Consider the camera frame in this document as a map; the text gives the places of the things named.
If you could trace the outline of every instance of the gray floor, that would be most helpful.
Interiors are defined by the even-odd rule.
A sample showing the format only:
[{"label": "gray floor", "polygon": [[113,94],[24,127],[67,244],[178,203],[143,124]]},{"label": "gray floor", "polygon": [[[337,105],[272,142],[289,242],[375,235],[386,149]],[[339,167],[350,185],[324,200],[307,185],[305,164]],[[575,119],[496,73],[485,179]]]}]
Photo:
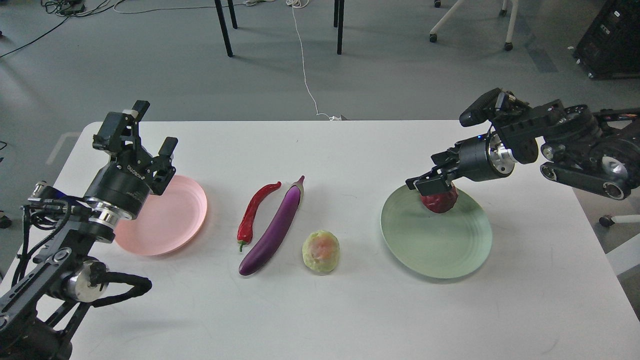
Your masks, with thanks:
[{"label": "gray floor", "polygon": [[[85,3],[93,7],[100,1]],[[212,3],[127,1],[118,9]],[[497,16],[501,3],[467,2],[432,44],[429,29],[453,0],[439,9],[431,0],[347,0],[344,52],[338,56],[333,1],[311,0],[295,15],[319,112],[362,120],[457,119],[495,87],[532,105],[561,99],[567,106],[588,104],[594,110],[640,106],[640,79],[593,81],[572,57],[570,47],[604,0],[522,1],[511,52],[502,49],[508,18]],[[8,142],[0,151],[0,209],[14,219],[14,226],[0,230],[0,271],[6,271],[19,246],[20,205],[33,185],[53,183],[78,133],[109,111],[143,99],[151,103],[149,121],[326,120],[316,116],[305,88],[291,8],[278,0],[237,6],[236,13],[240,28],[230,28],[234,58],[225,53],[215,9],[205,8],[137,15],[110,10],[69,19],[0,59],[0,140]],[[0,53],[60,21],[34,1],[3,3]],[[442,136],[459,140],[455,134]],[[425,158],[442,150],[428,144],[416,149]],[[208,156],[215,154],[203,154],[203,161]],[[577,195],[604,251],[640,233],[640,224],[611,229],[596,224],[603,213],[638,213],[638,197],[616,202]],[[632,277],[623,287],[640,309],[638,283]]]}]

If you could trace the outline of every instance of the black table leg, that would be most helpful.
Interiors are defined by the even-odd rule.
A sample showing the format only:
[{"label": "black table leg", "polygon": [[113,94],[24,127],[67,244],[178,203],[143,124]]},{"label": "black table leg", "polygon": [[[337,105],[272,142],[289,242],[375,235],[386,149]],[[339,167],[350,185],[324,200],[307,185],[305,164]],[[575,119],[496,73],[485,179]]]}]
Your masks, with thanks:
[{"label": "black table leg", "polygon": [[342,23],[344,22],[344,0],[339,0],[338,9],[338,55],[342,54]]},{"label": "black table leg", "polygon": [[237,29],[238,23],[236,22],[236,10],[234,9],[234,2],[233,0],[227,0],[227,3],[229,4],[229,14],[231,14],[231,25],[234,27],[234,29]]},{"label": "black table leg", "polygon": [[216,11],[218,12],[218,20],[220,21],[220,29],[222,30],[222,38],[225,40],[225,47],[227,48],[227,56],[232,58],[234,53],[231,51],[231,42],[229,42],[229,33],[227,32],[225,14],[222,12],[222,4],[220,3],[220,0],[214,1],[216,3]]},{"label": "black table leg", "polygon": [[333,27],[338,27],[338,0],[333,1]]}]

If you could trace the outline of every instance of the chair wheel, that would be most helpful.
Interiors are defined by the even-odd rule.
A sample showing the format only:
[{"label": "chair wheel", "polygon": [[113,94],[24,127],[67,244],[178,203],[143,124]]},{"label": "chair wheel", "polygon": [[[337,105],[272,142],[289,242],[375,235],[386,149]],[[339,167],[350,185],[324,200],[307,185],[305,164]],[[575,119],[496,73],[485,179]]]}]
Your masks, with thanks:
[{"label": "chair wheel", "polygon": [[601,217],[598,222],[600,223],[600,225],[604,226],[604,227],[610,227],[613,224],[615,224],[615,222],[613,222],[613,220],[611,220],[611,215],[605,215],[603,217]]},{"label": "chair wheel", "polygon": [[0,229],[6,229],[7,227],[10,227],[11,223],[11,219],[6,217],[6,215],[0,217]]}]

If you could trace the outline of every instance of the red fruit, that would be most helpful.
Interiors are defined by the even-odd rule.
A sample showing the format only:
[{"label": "red fruit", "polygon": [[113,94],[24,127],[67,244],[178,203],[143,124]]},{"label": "red fruit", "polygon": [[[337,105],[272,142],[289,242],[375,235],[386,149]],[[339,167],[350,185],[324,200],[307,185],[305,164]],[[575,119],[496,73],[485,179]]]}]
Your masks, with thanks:
[{"label": "red fruit", "polygon": [[458,191],[455,185],[451,184],[451,190],[445,193],[437,193],[435,195],[420,196],[420,200],[427,207],[427,209],[434,213],[445,213],[456,204],[458,200]]}]

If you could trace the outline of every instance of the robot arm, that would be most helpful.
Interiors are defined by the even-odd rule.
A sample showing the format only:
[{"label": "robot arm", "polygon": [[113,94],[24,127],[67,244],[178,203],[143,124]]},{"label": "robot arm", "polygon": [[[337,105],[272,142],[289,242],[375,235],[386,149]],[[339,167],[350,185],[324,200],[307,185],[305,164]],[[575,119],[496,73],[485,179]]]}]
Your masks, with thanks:
[{"label": "robot arm", "polygon": [[[11,290],[0,298],[0,358],[58,359],[70,357],[71,337],[90,307],[100,307],[140,296],[151,282],[136,275],[110,272],[88,255],[96,241],[111,243],[121,218],[135,219],[149,193],[161,195],[175,173],[171,165],[176,138],[166,138],[159,155],[151,157],[141,145],[138,122],[149,103],[109,113],[93,138],[93,148],[110,155],[84,197],[71,197],[39,183],[24,206],[25,240]],[[50,230],[28,249],[31,225]],[[33,257],[36,267],[26,274]],[[111,282],[132,286],[124,294],[100,299]],[[48,295],[63,301],[46,320],[36,305]],[[54,327],[73,309],[62,330]]]},{"label": "robot arm", "polygon": [[[548,162],[544,177],[587,192],[622,200],[640,186],[640,108],[591,113],[585,105],[565,108],[560,100],[530,107],[500,88],[480,96],[460,115],[464,127],[491,126],[485,134],[458,141],[431,156],[435,166],[406,180],[421,195],[447,192],[459,177],[473,181],[511,175],[515,163],[538,159],[536,138]],[[630,120],[622,129],[609,122]]]}]

